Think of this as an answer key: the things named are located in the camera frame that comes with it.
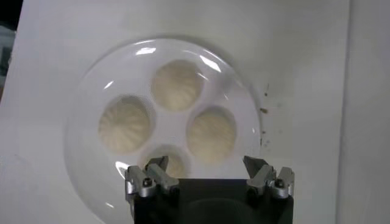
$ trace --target bolt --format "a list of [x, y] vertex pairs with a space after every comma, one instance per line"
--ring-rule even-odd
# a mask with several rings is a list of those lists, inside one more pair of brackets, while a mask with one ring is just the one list
[[257, 198], [258, 197], [258, 191], [256, 188], [251, 187], [248, 189], [247, 195], [249, 198]]
[[142, 186], [144, 186], [144, 187], [150, 187], [152, 184], [153, 184], [153, 181], [149, 177], [145, 178], [142, 181]]
[[284, 188], [285, 187], [285, 183], [283, 182], [282, 179], [276, 179], [275, 180], [275, 187]]

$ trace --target crumb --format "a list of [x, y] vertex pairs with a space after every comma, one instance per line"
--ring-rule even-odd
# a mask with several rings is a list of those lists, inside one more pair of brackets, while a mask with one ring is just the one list
[[267, 84], [266, 92], [264, 93], [264, 96], [268, 96], [268, 89], [269, 89], [269, 83]]
[[264, 113], [264, 114], [268, 114], [268, 110], [265, 109], [265, 108], [260, 108], [260, 111], [261, 111], [262, 113]]

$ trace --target white plate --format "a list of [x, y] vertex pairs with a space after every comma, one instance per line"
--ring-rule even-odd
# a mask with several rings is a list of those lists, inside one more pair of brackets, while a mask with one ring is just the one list
[[[195, 63], [204, 84], [190, 108], [172, 112], [155, 103], [151, 81], [160, 67], [175, 60]], [[106, 106], [120, 96], [138, 98], [147, 109], [153, 129], [139, 150], [124, 155], [107, 149], [97, 133]], [[197, 115], [210, 108], [229, 111], [236, 139], [227, 159], [207, 165], [188, 150], [186, 130]], [[105, 223], [120, 224], [129, 222], [123, 181], [123, 171], [129, 164], [139, 164], [164, 145], [174, 145], [178, 149], [175, 153], [184, 161], [187, 177], [247, 178], [241, 160], [244, 155], [260, 154], [260, 123], [249, 89], [215, 54], [184, 41], [146, 40], [112, 52], [87, 72], [66, 121], [64, 142], [65, 165], [80, 198]]]

